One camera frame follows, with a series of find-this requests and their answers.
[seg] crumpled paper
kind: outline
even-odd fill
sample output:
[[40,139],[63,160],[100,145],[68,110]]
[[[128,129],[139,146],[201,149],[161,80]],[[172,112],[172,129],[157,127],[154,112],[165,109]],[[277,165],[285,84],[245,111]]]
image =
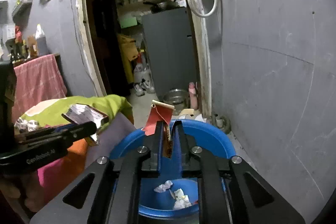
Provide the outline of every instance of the crumpled paper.
[[25,130],[25,131],[35,131],[40,128],[40,124],[38,121],[35,120],[24,120],[21,117],[16,120],[14,124],[15,128],[18,128],[19,130]]
[[154,192],[163,193],[166,190],[168,190],[172,185],[173,185],[173,183],[170,180],[167,180],[164,184],[161,184],[158,187],[156,187],[154,189]]
[[174,194],[176,201],[173,210],[180,210],[192,206],[192,204],[189,202],[188,195],[185,195],[182,189],[177,189],[176,191],[174,191]]

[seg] blue trash bin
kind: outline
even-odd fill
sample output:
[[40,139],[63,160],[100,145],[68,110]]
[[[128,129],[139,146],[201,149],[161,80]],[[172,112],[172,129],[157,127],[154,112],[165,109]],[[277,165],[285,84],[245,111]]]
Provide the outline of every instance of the blue trash bin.
[[[230,158],[236,154],[229,138],[218,128],[194,120],[182,120],[184,132],[195,138],[197,145],[211,151],[215,156]],[[128,151],[136,149],[142,145],[144,131],[138,129],[124,138],[110,153],[110,159],[117,159],[124,156]],[[139,214],[155,219],[175,219],[188,217],[198,213],[198,205],[173,210],[174,199],[169,191],[164,193],[154,192],[154,188],[164,183],[166,180],[173,182],[172,191],[181,188],[184,194],[189,196],[191,203],[198,199],[197,179],[182,179],[181,177],[181,150],[177,142],[176,134],[173,140],[172,158],[162,157],[160,176],[154,179],[142,179],[140,189]]]

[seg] gray refrigerator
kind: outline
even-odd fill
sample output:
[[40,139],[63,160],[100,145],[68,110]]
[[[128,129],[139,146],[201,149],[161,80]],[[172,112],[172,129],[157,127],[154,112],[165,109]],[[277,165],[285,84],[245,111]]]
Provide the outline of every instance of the gray refrigerator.
[[196,52],[186,8],[142,17],[147,58],[159,100],[171,89],[195,82]]

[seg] metal bowl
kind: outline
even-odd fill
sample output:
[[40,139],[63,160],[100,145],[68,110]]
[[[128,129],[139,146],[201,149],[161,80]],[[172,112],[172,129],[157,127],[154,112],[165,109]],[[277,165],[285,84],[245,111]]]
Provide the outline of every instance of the metal bowl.
[[166,93],[163,102],[175,106],[173,115],[179,115],[180,112],[189,107],[189,92],[182,89],[173,89]]

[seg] metal screw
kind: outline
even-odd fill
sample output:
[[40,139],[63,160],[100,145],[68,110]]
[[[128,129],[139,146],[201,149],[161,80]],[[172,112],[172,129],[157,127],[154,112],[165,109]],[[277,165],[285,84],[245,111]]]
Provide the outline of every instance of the metal screw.
[[137,151],[138,151],[139,153],[146,153],[147,150],[148,150],[147,147],[145,147],[145,146],[139,146]]
[[198,153],[201,153],[203,151],[203,149],[199,146],[194,146],[192,149],[191,149],[192,152],[194,152],[195,154],[198,154]]
[[238,157],[238,156],[233,156],[231,160],[234,164],[239,164],[242,162],[241,157]]
[[98,164],[105,164],[107,163],[108,157],[100,157],[97,159]]

